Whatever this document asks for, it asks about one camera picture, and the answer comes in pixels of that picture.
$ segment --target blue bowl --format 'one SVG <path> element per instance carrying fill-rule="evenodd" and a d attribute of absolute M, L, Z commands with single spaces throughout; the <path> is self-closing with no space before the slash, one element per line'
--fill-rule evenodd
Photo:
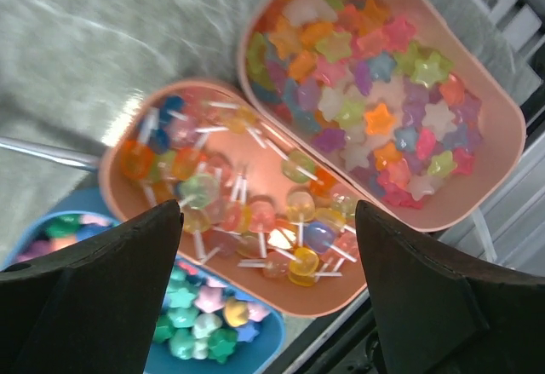
<path fill-rule="evenodd" d="M 45 216 L 38 219 L 25 230 L 14 249 L 9 253 L 4 262 L 0 264 L 0 270 L 15 262 L 17 256 L 23 253 L 37 238 L 49 220 L 57 216 L 69 214 L 104 216 L 111 219 L 114 225 L 118 224 L 118 221 L 113 217 L 109 209 L 107 209 L 98 188 L 74 191 L 60 201 Z M 178 260 L 191 264 L 180 257 L 178 257 Z M 192 266 L 198 270 L 197 276 L 199 278 L 211 277 L 219 280 L 227 286 L 224 290 L 230 291 L 237 298 L 265 304 L 247 293 L 238 290 L 225 280 L 214 276 L 214 274 L 204 271 L 195 265 Z M 186 374 L 251 374 L 263 370 L 280 352 L 285 339 L 285 327 L 281 314 L 273 308 L 268 308 L 271 310 L 271 313 L 261 322 L 261 333 L 259 336 L 253 342 L 239 343 L 235 354 L 229 357 L 226 364 L 221 365 L 212 360 L 178 360 L 170 355 L 166 345 L 153 344 L 147 357 L 146 374 L 178 374 L 180 372 Z"/>

